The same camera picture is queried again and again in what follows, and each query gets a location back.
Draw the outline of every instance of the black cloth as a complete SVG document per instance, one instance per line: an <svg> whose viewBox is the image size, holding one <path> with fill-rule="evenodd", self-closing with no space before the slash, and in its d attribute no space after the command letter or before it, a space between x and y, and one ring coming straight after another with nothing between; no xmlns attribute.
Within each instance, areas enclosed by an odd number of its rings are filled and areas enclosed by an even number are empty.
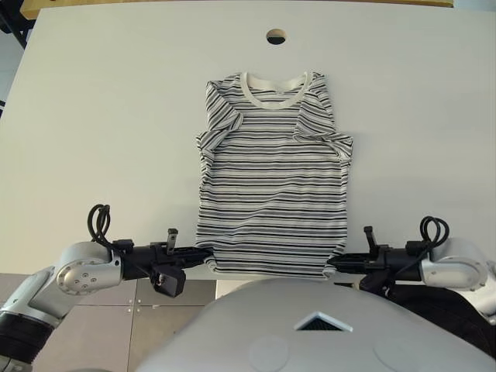
<svg viewBox="0 0 496 372"><path fill-rule="evenodd" d="M423 285L395 285L389 300L464 339L496 359L496 326L456 292Z"/></svg>

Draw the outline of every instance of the gray floor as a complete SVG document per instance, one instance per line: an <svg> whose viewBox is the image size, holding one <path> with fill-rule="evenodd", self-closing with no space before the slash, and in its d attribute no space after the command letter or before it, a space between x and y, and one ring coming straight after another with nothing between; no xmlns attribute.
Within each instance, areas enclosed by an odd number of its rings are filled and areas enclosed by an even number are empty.
<svg viewBox="0 0 496 372"><path fill-rule="evenodd" d="M0 274L0 306L24 277ZM215 281L187 281L175 299L156 293L148 279L100 291L67 316L36 358L34 371L134 371L214 298Z"/></svg>

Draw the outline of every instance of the table surface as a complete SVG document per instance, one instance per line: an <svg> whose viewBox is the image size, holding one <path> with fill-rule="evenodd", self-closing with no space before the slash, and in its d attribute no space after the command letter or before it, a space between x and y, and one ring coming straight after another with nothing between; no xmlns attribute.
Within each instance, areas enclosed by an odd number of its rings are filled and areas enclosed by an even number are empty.
<svg viewBox="0 0 496 372"><path fill-rule="evenodd" d="M350 252L367 249L366 225L401 247L437 215L496 259L495 21L332 2L43 10L0 122L0 272L31 273L88 239L99 202L112 206L109 239L143 245L176 227L193 244L205 82L237 71L327 76L355 140ZM274 27L279 46L265 40Z"/></svg>
<svg viewBox="0 0 496 372"><path fill-rule="evenodd" d="M24 0L21 13L27 19L36 19L41 9L60 6L115 4L120 2L164 2L168 0ZM382 2L406 5L453 7L453 0L340 0L342 2Z"/></svg>

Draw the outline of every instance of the white crew neckline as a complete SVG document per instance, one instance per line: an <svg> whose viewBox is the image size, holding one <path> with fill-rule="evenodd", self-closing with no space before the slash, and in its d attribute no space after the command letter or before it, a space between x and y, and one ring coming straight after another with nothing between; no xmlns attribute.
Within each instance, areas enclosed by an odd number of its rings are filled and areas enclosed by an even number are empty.
<svg viewBox="0 0 496 372"><path fill-rule="evenodd" d="M256 107L268 110L280 110L285 108L287 109L288 107L294 105L296 102L300 101L303 98L303 94L307 91L311 79L312 74L308 72L305 72L303 75L285 81L264 80L258 77L254 77L252 74L248 74L247 72L243 72L239 76L241 90L243 91L246 99L248 99L248 101L253 103ZM260 99L257 99L250 90L251 87L255 89L290 91L299 87L301 84L303 84L303 86L296 95L282 102L262 102Z"/></svg>

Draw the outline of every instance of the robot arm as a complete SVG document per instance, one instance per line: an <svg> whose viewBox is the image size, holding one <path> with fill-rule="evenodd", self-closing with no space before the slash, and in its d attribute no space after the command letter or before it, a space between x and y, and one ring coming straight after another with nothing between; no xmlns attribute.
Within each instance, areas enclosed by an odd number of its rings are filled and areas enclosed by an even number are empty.
<svg viewBox="0 0 496 372"><path fill-rule="evenodd" d="M122 280L149 277L156 291L176 297L186 280L183 269L203 264L211 255L193 247L175 248L176 229L169 230L167 242L149 246L135 247L130 239L110 243L104 237L109 207L97 205L92 212L97 210L97 232L90 229L97 241L68 247L57 264L26 278L0 308L1 372L31 371L52 331L85 295Z"/></svg>
<svg viewBox="0 0 496 372"><path fill-rule="evenodd" d="M97 210L95 231L92 221ZM109 222L109 207L96 205L88 216L94 241L67 248L56 265L28 277L0 309L0 372L30 372L52 331L83 296L122 280L149 277L156 291L175 297L183 290L183 269L203 264L212 254L175 248L175 229L169 230L167 242L145 247L135 247L132 240L110 243L105 239ZM490 324L496 323L496 265L467 241L447 239L447 225L442 239L436 234L431 241L423 233L423 241L408 242L404 249L377 245L371 227L365 233L369 253L329 260L338 271L366 274L360 289L381 294L396 280L424 281L460 293Z"/></svg>
<svg viewBox="0 0 496 372"><path fill-rule="evenodd" d="M427 226L434 222L436 237ZM444 236L440 237L440 226ZM422 281L428 287L446 288L463 296L492 326L496 325L496 263L488 260L471 242L450 238L441 219L425 217L422 241L408 241L404 249L377 245L371 226L364 228L369 253L348 253L328 261L339 272L366 274L360 289L388 296L395 281Z"/></svg>

